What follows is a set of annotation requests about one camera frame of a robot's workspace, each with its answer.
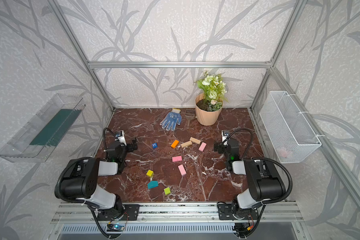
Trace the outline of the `natural wood block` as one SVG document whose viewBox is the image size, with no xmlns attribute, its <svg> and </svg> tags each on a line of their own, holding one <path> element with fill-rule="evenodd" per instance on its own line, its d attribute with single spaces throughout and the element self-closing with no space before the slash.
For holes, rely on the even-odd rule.
<svg viewBox="0 0 360 240">
<path fill-rule="evenodd" d="M 185 143 L 182 143 L 182 144 L 181 144 L 181 147 L 182 147 L 182 148 L 186 148 L 186 147 L 188 147 L 188 146 L 190 146 L 190 145 L 192 145 L 192 141 L 187 141 L 187 142 L 185 142 Z"/>
<path fill-rule="evenodd" d="M 190 138 L 190 141 L 191 141 L 192 143 L 195 143 L 195 144 L 198 144 L 198 145 L 201 144 L 201 140 L 198 140 L 198 139 L 193 138 L 193 137 Z"/>
</svg>

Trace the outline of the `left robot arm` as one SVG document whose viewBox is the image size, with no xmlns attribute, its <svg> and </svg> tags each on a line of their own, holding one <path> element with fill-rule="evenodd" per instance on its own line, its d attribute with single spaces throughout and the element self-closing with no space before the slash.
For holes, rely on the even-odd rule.
<svg viewBox="0 0 360 240">
<path fill-rule="evenodd" d="M 69 161 L 57 180 L 55 196 L 68 203 L 87 205 L 93 211 L 114 211 L 118 215 L 125 209 L 121 198 L 100 187 L 98 178 L 120 175 L 126 167 L 127 154 L 138 149 L 138 140 L 127 143 L 124 131 L 114 133 L 104 128 L 103 144 L 104 159 L 82 157 Z"/>
</svg>

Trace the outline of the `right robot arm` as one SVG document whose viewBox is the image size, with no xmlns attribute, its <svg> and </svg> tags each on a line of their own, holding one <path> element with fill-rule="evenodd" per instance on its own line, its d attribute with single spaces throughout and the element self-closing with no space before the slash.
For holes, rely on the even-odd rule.
<svg viewBox="0 0 360 240">
<path fill-rule="evenodd" d="M 241 131 L 250 134 L 250 142 L 242 155 L 239 141 L 233 138 L 234 134 Z M 227 130 L 222 131 L 222 141 L 214 144 L 214 151 L 226 157 L 226 169 L 236 175 L 245 175 L 247 178 L 248 189 L 233 200 L 232 208 L 236 212 L 281 202 L 293 189 L 292 176 L 281 163 L 265 157 L 246 157 L 253 140 L 252 130 L 240 128 L 232 133 Z"/>
</svg>

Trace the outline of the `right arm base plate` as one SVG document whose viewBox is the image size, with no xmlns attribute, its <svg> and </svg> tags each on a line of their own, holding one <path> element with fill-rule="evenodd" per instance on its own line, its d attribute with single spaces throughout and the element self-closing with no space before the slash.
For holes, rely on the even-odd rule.
<svg viewBox="0 0 360 240">
<path fill-rule="evenodd" d="M 257 220 L 259 217 L 258 210 L 242 209 L 237 202 L 217 202 L 217 208 L 220 220 Z"/>
</svg>

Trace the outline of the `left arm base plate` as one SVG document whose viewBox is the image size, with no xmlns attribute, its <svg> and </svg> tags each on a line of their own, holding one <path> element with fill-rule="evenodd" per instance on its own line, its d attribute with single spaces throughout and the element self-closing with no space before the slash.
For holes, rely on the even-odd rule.
<svg viewBox="0 0 360 240">
<path fill-rule="evenodd" d="M 126 204 L 120 210 L 116 207 L 100 210 L 97 215 L 98 221 L 136 221 L 139 215 L 139 204 Z"/>
</svg>

